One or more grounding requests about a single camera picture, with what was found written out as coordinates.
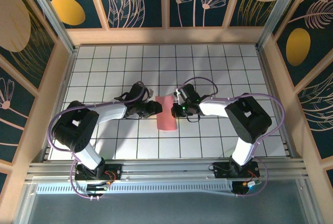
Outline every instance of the white grid mat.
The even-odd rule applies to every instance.
[[[130,91],[137,81],[154,91],[154,100],[156,95],[174,92],[194,76],[213,79],[219,88],[217,97],[267,94],[253,45],[88,46],[79,49],[63,108],[73,100],[87,104],[110,101]],[[213,92],[205,80],[191,83],[201,96]],[[274,128],[271,101],[257,100],[272,118],[270,129]],[[229,157],[236,146],[237,136],[228,118],[205,116],[198,123],[181,118],[177,123],[177,131],[167,132],[157,130],[156,116],[112,120],[95,128],[91,144],[104,159]],[[285,156],[284,144],[277,131],[258,146],[254,155]],[[48,159],[72,157],[51,149]]]

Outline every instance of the orange wire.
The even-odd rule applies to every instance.
[[[111,177],[111,175],[109,174],[109,173],[107,173],[107,172],[104,172],[104,174],[106,174],[106,175],[108,175],[109,177],[110,177],[110,185],[111,185],[111,183],[112,183],[112,177]]]
[[[248,170],[248,173],[250,173],[252,176],[254,176],[255,178],[258,178],[258,176],[256,176],[254,173],[252,173],[251,171]]]
[[[250,180],[245,181],[245,182],[250,182],[250,181],[252,181],[252,179],[253,179],[253,175],[251,175],[251,179]]]
[[[110,172],[110,173],[112,173],[113,174],[113,176],[114,176],[114,179],[112,179],[112,177],[111,177],[111,175],[108,173],[108,172]],[[104,172],[105,174],[108,174],[109,175],[109,177],[111,178],[111,181],[115,181],[116,180],[116,178],[117,178],[117,176],[115,175],[115,173],[114,172],[112,172],[112,171],[105,171]]]

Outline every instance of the white cable clip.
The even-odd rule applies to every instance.
[[[176,89],[176,96],[177,96],[177,102],[178,102],[178,104],[181,104],[180,103],[180,100],[179,100],[179,95],[180,95],[181,93],[179,92],[179,90],[178,90],[178,88]]]

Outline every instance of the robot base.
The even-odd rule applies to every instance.
[[[244,169],[238,174],[235,174],[234,171],[230,169],[229,162],[217,162],[213,163],[213,171],[216,179],[221,178],[249,178],[251,175],[248,173],[248,170],[254,173],[257,177],[260,177],[258,163],[257,162],[249,162]]]
[[[122,173],[122,164],[105,164],[103,167],[104,172],[108,172],[112,176],[112,180],[120,180]],[[96,177],[91,170],[84,167],[82,164],[76,166],[75,180],[76,181],[96,181],[96,180],[110,180],[110,176],[105,173],[100,173],[100,176]]]

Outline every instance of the pink foam block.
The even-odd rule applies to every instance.
[[[176,119],[171,114],[173,105],[173,96],[155,97],[155,101],[162,105],[163,111],[157,114],[157,129],[160,130],[177,130]]]

